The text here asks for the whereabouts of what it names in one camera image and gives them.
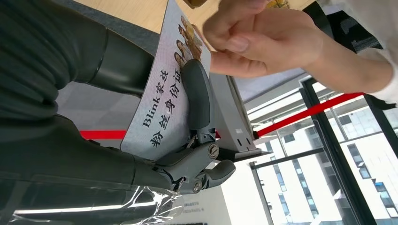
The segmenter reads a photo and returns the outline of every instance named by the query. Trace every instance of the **printed card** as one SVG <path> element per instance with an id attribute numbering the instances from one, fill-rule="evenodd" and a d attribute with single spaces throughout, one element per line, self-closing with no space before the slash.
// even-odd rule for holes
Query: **printed card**
<path id="1" fill-rule="evenodd" d="M 188 98 L 181 67 L 200 60 L 209 76 L 211 53 L 182 13 L 169 0 L 151 74 L 121 149 L 157 160 L 189 141 Z"/>

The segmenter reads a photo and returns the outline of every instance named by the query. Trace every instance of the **wooden table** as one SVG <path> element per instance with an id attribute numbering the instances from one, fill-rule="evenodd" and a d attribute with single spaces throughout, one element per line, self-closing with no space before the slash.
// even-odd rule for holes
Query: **wooden table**
<path id="1" fill-rule="evenodd" d="M 76 0 L 84 5 L 113 15 L 122 20 L 160 33 L 167 0 Z M 288 0 L 292 9 L 302 10 L 315 0 Z M 200 29 L 208 17 L 217 11 L 220 0 L 207 0 L 191 9 L 183 0 L 177 0 L 188 20 Z"/>

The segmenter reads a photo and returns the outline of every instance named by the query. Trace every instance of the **transparent plastic film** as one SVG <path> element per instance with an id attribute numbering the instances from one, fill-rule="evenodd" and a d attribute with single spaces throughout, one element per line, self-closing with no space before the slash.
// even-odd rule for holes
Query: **transparent plastic film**
<path id="1" fill-rule="evenodd" d="M 0 204 L 0 225 L 152 225 L 171 220 L 184 209 L 181 195 L 156 187 L 120 190 L 21 183 L 0 180 L 0 190 L 3 186 L 16 193 L 4 202 L 6 207 Z"/>

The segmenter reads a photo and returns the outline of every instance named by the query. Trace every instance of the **finger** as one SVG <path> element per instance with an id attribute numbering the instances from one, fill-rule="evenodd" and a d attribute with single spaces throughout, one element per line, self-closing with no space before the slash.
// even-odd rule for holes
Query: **finger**
<path id="1" fill-rule="evenodd" d="M 266 64 L 276 54 L 282 55 L 285 50 L 279 41 L 255 32 L 236 34 L 228 40 L 225 47 L 231 52 Z"/>
<path id="2" fill-rule="evenodd" d="M 222 0 L 219 10 L 203 26 L 203 33 L 215 48 L 224 50 L 223 44 L 230 38 L 229 30 L 238 21 L 260 13 L 268 0 Z"/>
<path id="3" fill-rule="evenodd" d="M 212 52 L 210 71 L 237 77 L 257 77 L 267 74 L 265 63 L 245 58 L 233 59 L 227 53 Z"/>

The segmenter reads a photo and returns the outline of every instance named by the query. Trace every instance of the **robotic hand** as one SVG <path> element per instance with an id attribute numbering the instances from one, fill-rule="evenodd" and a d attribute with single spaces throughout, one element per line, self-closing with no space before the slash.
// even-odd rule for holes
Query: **robotic hand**
<path id="1" fill-rule="evenodd" d="M 0 12 L 0 225 L 158 223 L 172 218 L 165 196 L 198 193 L 232 175 L 228 160 L 205 169 L 219 149 L 199 61 L 182 70 L 192 139 L 148 163 L 83 139 L 56 114 L 55 99 L 71 81 L 139 97 L 153 56 L 49 0 L 2 0 Z"/>

